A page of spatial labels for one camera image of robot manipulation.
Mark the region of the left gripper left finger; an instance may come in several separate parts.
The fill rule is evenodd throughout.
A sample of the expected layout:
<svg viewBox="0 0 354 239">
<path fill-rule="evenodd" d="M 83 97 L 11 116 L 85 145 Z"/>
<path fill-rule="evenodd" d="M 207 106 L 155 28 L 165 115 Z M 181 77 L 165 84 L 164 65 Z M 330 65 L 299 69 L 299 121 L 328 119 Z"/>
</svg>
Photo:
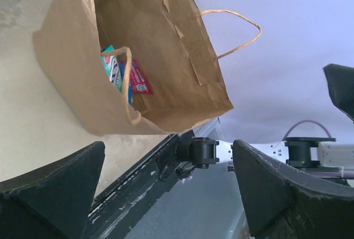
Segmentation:
<svg viewBox="0 0 354 239">
<path fill-rule="evenodd" d="M 1 238 L 83 238 L 104 159 L 94 142 L 1 182 Z"/>
</svg>

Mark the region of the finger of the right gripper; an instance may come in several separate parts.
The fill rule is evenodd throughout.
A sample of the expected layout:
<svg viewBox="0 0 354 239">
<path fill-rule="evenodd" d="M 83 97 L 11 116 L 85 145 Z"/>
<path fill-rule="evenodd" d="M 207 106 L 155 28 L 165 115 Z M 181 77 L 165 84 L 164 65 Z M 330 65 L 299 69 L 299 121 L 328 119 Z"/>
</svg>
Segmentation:
<svg viewBox="0 0 354 239">
<path fill-rule="evenodd" d="M 353 67 L 328 64 L 323 71 L 332 104 L 353 121 Z"/>
</svg>

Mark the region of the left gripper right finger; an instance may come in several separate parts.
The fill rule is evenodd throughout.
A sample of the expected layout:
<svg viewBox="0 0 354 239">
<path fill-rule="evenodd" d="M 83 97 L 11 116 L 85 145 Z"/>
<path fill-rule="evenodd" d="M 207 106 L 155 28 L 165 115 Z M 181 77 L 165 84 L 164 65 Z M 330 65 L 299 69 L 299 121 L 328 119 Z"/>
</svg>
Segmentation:
<svg viewBox="0 0 354 239">
<path fill-rule="evenodd" d="M 353 188 L 309 175 L 241 140 L 233 164 L 251 236 L 353 238 Z"/>
</svg>

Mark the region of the brown paper bag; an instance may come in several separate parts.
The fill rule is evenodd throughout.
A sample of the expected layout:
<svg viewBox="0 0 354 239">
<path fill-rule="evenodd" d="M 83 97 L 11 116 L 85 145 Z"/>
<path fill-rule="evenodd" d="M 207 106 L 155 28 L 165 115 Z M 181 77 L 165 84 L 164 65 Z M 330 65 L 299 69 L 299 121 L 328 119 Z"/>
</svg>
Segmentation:
<svg viewBox="0 0 354 239">
<path fill-rule="evenodd" d="M 82 126 L 106 134 L 168 134 L 233 109 L 194 0 L 53 0 L 33 34 L 38 63 Z M 138 61 L 152 93 L 114 87 L 103 63 L 113 46 Z"/>
</svg>

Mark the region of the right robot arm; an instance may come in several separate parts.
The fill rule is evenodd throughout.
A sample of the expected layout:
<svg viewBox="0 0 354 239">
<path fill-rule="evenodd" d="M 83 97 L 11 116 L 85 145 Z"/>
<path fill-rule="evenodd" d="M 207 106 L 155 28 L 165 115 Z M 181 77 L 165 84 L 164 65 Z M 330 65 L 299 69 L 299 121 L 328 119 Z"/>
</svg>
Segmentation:
<svg viewBox="0 0 354 239">
<path fill-rule="evenodd" d="M 332 103 L 353 119 L 353 68 L 328 64 L 323 68 Z M 340 144 L 328 134 L 321 137 L 291 137 L 277 143 L 253 144 L 253 148 L 289 166 L 323 179 L 353 179 L 353 144 Z M 206 137 L 180 143 L 176 160 L 190 163 L 192 169 L 211 164 L 227 164 L 234 171 L 232 144 Z"/>
</svg>

